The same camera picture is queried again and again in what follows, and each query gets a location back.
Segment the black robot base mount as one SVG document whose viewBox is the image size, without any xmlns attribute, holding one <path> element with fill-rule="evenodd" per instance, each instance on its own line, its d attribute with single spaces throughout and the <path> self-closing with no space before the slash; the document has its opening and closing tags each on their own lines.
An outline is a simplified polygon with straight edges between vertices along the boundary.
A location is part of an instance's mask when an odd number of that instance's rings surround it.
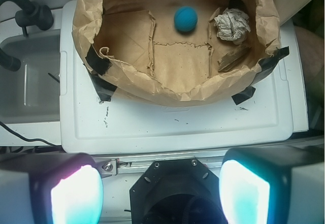
<svg viewBox="0 0 325 224">
<path fill-rule="evenodd" d="M 219 178 L 189 159 L 151 165 L 129 190 L 132 223 L 227 223 Z"/>
</svg>

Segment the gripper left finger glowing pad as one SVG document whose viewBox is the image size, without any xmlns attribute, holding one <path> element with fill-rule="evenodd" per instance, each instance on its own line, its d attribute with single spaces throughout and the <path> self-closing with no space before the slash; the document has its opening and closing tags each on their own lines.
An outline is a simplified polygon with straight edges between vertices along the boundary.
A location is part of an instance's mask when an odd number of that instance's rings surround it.
<svg viewBox="0 0 325 224">
<path fill-rule="evenodd" d="M 98 223 L 103 195 L 89 154 L 1 155 L 1 223 Z"/>
</svg>

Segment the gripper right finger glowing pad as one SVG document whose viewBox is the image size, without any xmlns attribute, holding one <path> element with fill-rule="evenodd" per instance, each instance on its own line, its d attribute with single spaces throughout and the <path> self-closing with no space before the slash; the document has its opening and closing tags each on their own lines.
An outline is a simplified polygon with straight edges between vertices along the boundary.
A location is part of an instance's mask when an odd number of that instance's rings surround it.
<svg viewBox="0 0 325 224">
<path fill-rule="evenodd" d="M 229 223 L 324 223 L 324 146 L 231 148 L 219 194 Z"/>
</svg>

